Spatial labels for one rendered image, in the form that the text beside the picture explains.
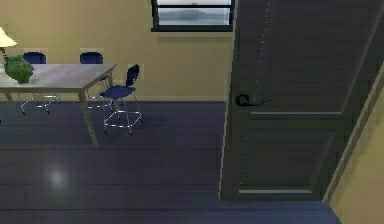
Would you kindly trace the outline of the blue metal-legged chair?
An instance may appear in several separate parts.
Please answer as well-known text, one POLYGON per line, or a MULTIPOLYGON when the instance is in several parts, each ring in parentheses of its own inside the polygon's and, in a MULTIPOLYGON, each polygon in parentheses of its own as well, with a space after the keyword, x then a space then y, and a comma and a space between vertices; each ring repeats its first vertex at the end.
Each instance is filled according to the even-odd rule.
MULTIPOLYGON (((45 64, 47 62, 46 56, 41 52, 26 52, 23 54, 23 59, 26 60, 30 64, 45 64)), ((25 114, 26 104, 35 101, 37 108, 44 108, 47 112, 49 112, 48 106, 52 103, 60 103, 59 97, 56 93, 51 93, 48 95, 39 94, 41 100, 38 100, 38 97, 35 93, 33 93, 33 97, 28 99, 24 103, 20 103, 20 108, 23 114, 25 114)))
MULTIPOLYGON (((81 64, 102 64, 103 56, 99 52, 85 52, 80 54, 80 63, 81 64)), ((105 75, 101 82, 103 83, 104 89, 107 90, 109 88, 108 82, 109 75, 105 75)), ((86 96, 88 100, 88 108, 93 109, 94 106, 91 104, 92 99, 96 99, 96 96, 90 96, 89 91, 86 91, 86 96)))
POLYGON ((143 114, 140 110, 138 99, 136 96, 136 81, 140 73, 140 66, 135 64, 128 68, 126 73, 126 80, 124 85, 113 85, 108 87, 104 92, 100 94, 100 97, 103 100, 109 99, 111 103, 115 106, 115 110, 109 115, 106 115, 106 106, 103 105, 103 125, 104 133, 107 133, 108 127, 113 128, 127 128, 129 134, 133 135, 132 127, 138 122, 143 122, 143 114), (126 97, 133 95, 135 103, 137 106, 136 111, 129 111, 126 103, 126 97), (124 125, 110 123, 110 120, 114 115, 117 118, 120 118, 120 115, 124 114, 126 116, 127 123, 124 125))

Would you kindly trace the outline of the grey dining table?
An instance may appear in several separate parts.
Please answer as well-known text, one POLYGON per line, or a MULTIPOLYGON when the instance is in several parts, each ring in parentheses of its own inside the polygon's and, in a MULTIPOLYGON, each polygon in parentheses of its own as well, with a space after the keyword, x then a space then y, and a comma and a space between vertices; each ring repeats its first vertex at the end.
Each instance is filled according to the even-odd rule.
POLYGON ((116 64, 34 64, 33 75, 19 84, 0 73, 0 93, 14 105, 12 93, 73 93, 78 96, 85 124, 95 148, 99 146, 87 106, 86 91, 111 74, 116 64))

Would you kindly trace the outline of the cream table lamp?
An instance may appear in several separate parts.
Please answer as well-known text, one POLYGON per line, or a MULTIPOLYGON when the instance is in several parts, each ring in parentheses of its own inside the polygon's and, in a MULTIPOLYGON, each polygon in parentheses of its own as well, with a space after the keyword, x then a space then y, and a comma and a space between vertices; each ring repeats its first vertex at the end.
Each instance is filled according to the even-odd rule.
POLYGON ((5 31, 0 27, 0 51, 5 54, 5 49, 7 47, 13 47, 16 45, 16 42, 10 38, 5 31))

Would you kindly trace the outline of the black-framed window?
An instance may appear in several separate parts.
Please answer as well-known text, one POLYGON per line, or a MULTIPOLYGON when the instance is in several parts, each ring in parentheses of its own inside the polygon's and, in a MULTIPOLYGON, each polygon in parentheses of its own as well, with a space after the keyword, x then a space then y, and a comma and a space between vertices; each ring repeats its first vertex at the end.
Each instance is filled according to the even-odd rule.
POLYGON ((152 32, 231 32, 235 0, 151 0, 152 32))

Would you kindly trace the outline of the dark grey room door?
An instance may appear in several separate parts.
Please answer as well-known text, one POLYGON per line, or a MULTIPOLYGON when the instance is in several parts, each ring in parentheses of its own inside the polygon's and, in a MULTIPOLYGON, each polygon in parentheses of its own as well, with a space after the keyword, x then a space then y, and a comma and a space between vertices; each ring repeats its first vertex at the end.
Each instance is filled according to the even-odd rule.
POLYGON ((322 199, 382 62, 384 0, 237 0, 220 199, 322 199))

